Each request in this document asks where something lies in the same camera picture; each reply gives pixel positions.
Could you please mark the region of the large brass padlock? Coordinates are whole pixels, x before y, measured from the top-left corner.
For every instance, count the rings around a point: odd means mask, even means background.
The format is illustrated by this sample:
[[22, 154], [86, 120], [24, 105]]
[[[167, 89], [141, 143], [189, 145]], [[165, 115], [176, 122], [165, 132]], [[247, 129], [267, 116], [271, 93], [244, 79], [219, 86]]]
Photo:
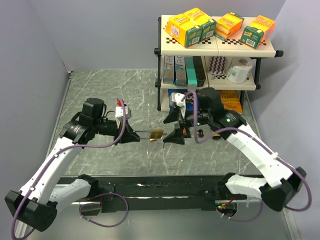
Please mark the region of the large brass padlock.
[[155, 142], [157, 140], [160, 140], [167, 135], [167, 133], [165, 133], [163, 129], [137, 130], [134, 132], [137, 134], [140, 134], [140, 133], [148, 134], [148, 137], [140, 137], [140, 139], [141, 140], [148, 140], [150, 142]]

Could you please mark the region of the black keys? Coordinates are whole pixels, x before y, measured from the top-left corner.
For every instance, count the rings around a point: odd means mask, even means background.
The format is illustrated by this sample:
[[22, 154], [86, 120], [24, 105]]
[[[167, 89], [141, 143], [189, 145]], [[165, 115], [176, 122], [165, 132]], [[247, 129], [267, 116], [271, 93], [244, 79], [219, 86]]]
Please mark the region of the black keys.
[[197, 136], [198, 136], [199, 138], [203, 138], [203, 137], [204, 137], [204, 132], [203, 132], [202, 129], [199, 129], [199, 130], [197, 131]]

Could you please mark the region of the yellow padlock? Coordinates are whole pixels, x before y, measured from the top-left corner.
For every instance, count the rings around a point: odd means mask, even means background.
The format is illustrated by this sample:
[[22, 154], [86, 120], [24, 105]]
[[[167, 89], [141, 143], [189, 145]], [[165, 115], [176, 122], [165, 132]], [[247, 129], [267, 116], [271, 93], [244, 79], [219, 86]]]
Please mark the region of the yellow padlock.
[[221, 136], [219, 134], [215, 134], [213, 137], [212, 137], [213, 140], [219, 140], [221, 139]]

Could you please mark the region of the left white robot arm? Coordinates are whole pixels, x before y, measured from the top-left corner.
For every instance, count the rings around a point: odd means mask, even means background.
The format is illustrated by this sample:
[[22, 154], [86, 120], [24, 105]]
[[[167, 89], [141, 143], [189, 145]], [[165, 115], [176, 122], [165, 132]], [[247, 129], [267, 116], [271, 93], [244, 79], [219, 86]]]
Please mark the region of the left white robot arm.
[[117, 100], [115, 119], [107, 119], [106, 104], [99, 98], [88, 98], [66, 123], [56, 143], [43, 164], [19, 191], [9, 191], [5, 203], [14, 221], [21, 221], [33, 230], [43, 232], [50, 227], [57, 214], [71, 203], [86, 199], [95, 200], [99, 195], [97, 179], [83, 174], [66, 187], [55, 191], [54, 188], [66, 168], [96, 135], [112, 136], [111, 147], [124, 143], [125, 134], [131, 133], [128, 119], [131, 110], [122, 99]]

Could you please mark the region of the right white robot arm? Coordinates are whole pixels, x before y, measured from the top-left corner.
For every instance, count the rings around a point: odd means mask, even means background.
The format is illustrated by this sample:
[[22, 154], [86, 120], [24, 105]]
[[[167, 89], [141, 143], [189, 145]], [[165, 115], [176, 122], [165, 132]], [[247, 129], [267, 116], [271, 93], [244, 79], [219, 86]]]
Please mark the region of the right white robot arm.
[[223, 199], [246, 195], [263, 201], [270, 209], [280, 212], [306, 185], [306, 172], [283, 161], [252, 130], [236, 111], [224, 107], [220, 93], [211, 87], [186, 93], [172, 92], [171, 110], [163, 121], [174, 123], [174, 130], [164, 143], [184, 145], [190, 128], [195, 131], [207, 125], [212, 133], [220, 135], [241, 151], [262, 174], [261, 178], [236, 173], [226, 174], [219, 182], [218, 193]]

